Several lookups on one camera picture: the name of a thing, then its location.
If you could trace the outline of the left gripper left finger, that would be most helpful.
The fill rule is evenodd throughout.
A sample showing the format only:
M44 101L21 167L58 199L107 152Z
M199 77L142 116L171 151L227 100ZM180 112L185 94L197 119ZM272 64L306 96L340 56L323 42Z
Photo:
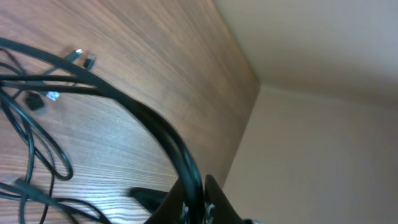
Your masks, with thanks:
M190 209L185 203L185 193L178 179L169 192L149 189L148 195L159 204L145 224L188 224Z

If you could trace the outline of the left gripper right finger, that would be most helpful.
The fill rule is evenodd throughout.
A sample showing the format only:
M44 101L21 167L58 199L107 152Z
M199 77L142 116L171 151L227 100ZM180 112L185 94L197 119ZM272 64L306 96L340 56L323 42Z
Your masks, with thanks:
M205 177L205 217L206 224L244 224L215 178Z

